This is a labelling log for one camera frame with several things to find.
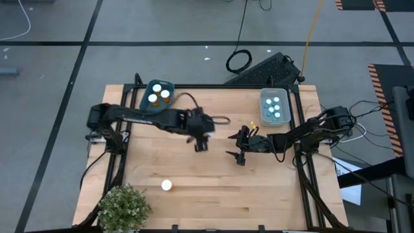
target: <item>robotic arm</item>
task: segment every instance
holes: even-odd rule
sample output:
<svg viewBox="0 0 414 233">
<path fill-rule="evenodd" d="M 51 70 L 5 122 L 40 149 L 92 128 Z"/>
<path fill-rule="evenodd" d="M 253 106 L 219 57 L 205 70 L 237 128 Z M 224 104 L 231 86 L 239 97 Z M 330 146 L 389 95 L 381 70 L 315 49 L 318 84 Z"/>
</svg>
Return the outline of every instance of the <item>robotic arm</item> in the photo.
<svg viewBox="0 0 414 233">
<path fill-rule="evenodd" d="M 201 107 L 192 110 L 165 109 L 152 113 L 116 104 L 94 105 L 91 107 L 86 125 L 104 137 L 106 151 L 111 153 L 121 153 L 124 150 L 122 135 L 111 127 L 117 120 L 148 124 L 170 133 L 188 135 L 190 138 L 187 143 L 196 140 L 196 152 L 208 150 L 208 134 L 215 131 L 213 118 L 204 114 Z"/>
<path fill-rule="evenodd" d="M 236 163 L 241 166 L 246 162 L 245 152 L 283 153 L 299 140 L 301 152 L 314 153 L 318 150 L 321 141 L 330 140 L 331 144 L 336 143 L 340 135 L 348 133 L 353 126 L 354 122 L 348 110 L 338 106 L 326 109 L 287 133 L 273 133 L 264 137 L 256 135 L 258 128 L 250 131 L 247 126 L 242 126 L 238 133 L 229 137 L 229 139 L 236 139 L 235 145 L 241 152 L 226 152 L 233 155 Z"/>
</svg>

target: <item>plastic container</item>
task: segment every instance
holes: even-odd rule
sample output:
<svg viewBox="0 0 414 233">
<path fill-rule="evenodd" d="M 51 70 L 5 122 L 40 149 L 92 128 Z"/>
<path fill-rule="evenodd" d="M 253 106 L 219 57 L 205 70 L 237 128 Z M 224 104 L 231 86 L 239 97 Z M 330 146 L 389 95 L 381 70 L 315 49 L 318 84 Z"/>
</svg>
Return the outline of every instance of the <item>plastic container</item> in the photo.
<svg viewBox="0 0 414 233">
<path fill-rule="evenodd" d="M 282 88 L 264 88 L 260 90 L 260 123 L 266 127 L 278 127 L 290 122 L 289 101 L 286 90 Z M 267 100 L 272 100 L 272 106 L 266 108 Z"/>
<path fill-rule="evenodd" d="M 169 96 L 167 101 L 163 97 L 161 97 L 161 92 L 163 90 L 167 90 L 169 92 Z M 152 94 L 155 94 L 158 96 L 156 103 L 150 102 L 148 100 L 148 97 Z M 145 89 L 145 93 L 142 97 L 141 103 L 140 103 L 140 109 L 157 112 L 161 111 L 163 109 L 169 108 L 171 104 L 173 103 L 174 99 L 174 84 L 162 80 L 151 80 L 147 88 Z"/>
</svg>

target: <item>white cable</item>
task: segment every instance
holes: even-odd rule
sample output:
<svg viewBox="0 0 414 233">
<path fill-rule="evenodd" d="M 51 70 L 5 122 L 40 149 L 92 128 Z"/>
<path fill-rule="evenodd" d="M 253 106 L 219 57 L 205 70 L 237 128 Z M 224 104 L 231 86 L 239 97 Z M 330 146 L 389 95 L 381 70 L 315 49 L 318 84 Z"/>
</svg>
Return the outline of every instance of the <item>white cable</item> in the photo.
<svg viewBox="0 0 414 233">
<path fill-rule="evenodd" d="M 356 140 L 356 139 L 360 139 L 360 138 L 364 137 L 364 136 L 367 134 L 367 129 L 366 129 L 363 125 L 361 125 L 360 123 L 358 123 L 358 122 L 357 122 L 357 124 L 358 124 L 359 126 L 361 126 L 361 127 L 362 127 L 362 129 L 364 129 L 364 133 L 363 133 L 362 135 L 360 135 L 360 136 L 356 137 L 356 138 L 353 138 L 353 139 L 348 139 L 348 140 L 344 140 L 344 141 L 341 141 L 341 140 L 340 140 L 339 142 L 341 142 L 341 143 L 345 143 L 345 142 L 354 141 L 354 140 Z"/>
<path fill-rule="evenodd" d="M 24 14 L 25 14 L 25 16 L 26 16 L 27 23 L 28 23 L 28 29 L 27 29 L 27 31 L 26 31 L 26 32 L 24 32 L 24 33 L 22 33 L 22 34 L 20 34 L 20 35 L 17 35 L 17 36 L 12 36 L 12 37 L 10 37 L 10 38 L 3 38 L 3 39 L 0 39 L 0 41 L 5 41 L 5 40 L 8 40 L 8 39 L 14 39 L 14 38 L 18 38 L 18 37 L 20 37 L 20 36 L 24 36 L 24 35 L 28 34 L 28 32 L 30 32 L 30 29 L 32 28 L 32 24 L 30 23 L 30 19 L 28 18 L 26 11 L 25 11 L 25 9 L 23 8 L 23 5 L 21 4 L 21 0 L 18 0 L 18 1 L 19 1 L 20 7 L 21 7 L 21 9 L 22 9 L 23 13 L 24 13 Z"/>
</svg>

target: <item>black floor line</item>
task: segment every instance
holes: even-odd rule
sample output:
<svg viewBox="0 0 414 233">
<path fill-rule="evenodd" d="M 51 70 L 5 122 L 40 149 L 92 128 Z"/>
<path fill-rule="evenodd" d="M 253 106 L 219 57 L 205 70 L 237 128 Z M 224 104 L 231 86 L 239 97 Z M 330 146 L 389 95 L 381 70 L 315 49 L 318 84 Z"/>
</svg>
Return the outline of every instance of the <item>black floor line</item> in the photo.
<svg viewBox="0 0 414 233">
<path fill-rule="evenodd" d="M 89 41 L 87 46 L 165 47 L 165 46 L 235 46 L 236 41 Z M 0 41 L 0 46 L 82 46 L 83 41 Z M 240 41 L 242 46 L 304 47 L 305 41 Z M 315 41 L 310 47 L 414 47 L 414 42 Z"/>
<path fill-rule="evenodd" d="M 63 116 L 65 115 L 66 108 L 69 103 L 69 98 L 71 97 L 76 78 L 78 77 L 78 73 L 79 73 L 80 66 L 83 61 L 83 57 L 85 56 L 87 42 L 91 38 L 92 31 L 96 23 L 96 19 L 98 17 L 100 8 L 102 6 L 102 1 L 103 0 L 98 0 L 96 2 L 95 10 L 93 12 L 91 21 L 89 22 L 89 26 L 86 31 L 85 38 L 83 39 L 83 45 L 80 48 L 78 58 L 76 59 L 74 68 L 72 70 L 71 77 L 69 78 L 69 82 L 66 86 L 66 91 L 65 91 L 65 94 L 63 95 L 63 99 L 59 107 L 58 115 L 56 116 L 56 119 L 54 121 L 52 131 L 50 132 L 45 151 L 43 152 L 43 156 L 40 160 L 40 164 L 36 172 L 36 175 L 34 177 L 32 187 L 30 188 L 30 191 L 28 193 L 25 205 L 23 207 L 23 211 L 20 215 L 19 221 L 17 222 L 15 233 L 22 233 L 25 231 L 27 221 L 30 217 L 30 213 L 33 208 L 34 201 L 36 200 L 36 196 L 38 195 L 40 185 L 43 180 L 43 176 L 45 175 L 47 164 L 49 163 L 50 155 L 52 153 L 52 149 L 54 147 L 56 137 L 58 136 L 58 133 L 59 133 L 59 129 L 60 129 L 60 126 L 63 120 Z"/>
<path fill-rule="evenodd" d="M 398 39 L 397 34 L 394 31 L 393 26 L 391 25 L 391 22 L 390 22 L 390 20 L 387 16 L 387 13 L 385 13 L 383 11 L 380 11 L 380 13 L 381 13 L 382 20 L 384 20 L 384 23 L 386 24 L 389 35 L 391 36 L 391 38 L 393 39 L 393 42 L 396 45 L 396 48 L 397 48 L 398 54 L 400 55 L 402 63 L 404 65 L 411 65 L 411 62 L 409 61 L 409 59 L 407 57 L 407 54 L 404 51 L 404 48 L 402 47 L 402 45 L 400 43 L 400 40 Z"/>
</svg>

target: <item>clear plastic container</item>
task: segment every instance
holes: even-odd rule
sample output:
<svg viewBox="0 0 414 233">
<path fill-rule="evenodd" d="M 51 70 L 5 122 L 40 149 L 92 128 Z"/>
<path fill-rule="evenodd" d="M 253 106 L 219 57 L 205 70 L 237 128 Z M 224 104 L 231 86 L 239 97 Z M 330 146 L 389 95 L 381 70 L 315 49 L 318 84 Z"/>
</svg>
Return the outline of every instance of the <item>clear plastic container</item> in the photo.
<svg viewBox="0 0 414 233">
<path fill-rule="evenodd" d="M 262 126 L 266 127 L 278 127 L 283 124 L 290 122 L 290 111 L 289 111 L 289 101 L 287 98 L 288 93 L 282 88 L 264 88 L 260 90 L 260 123 Z M 273 107 L 266 108 L 267 100 L 272 100 Z M 271 114 L 268 114 L 269 109 L 274 111 Z"/>
</svg>

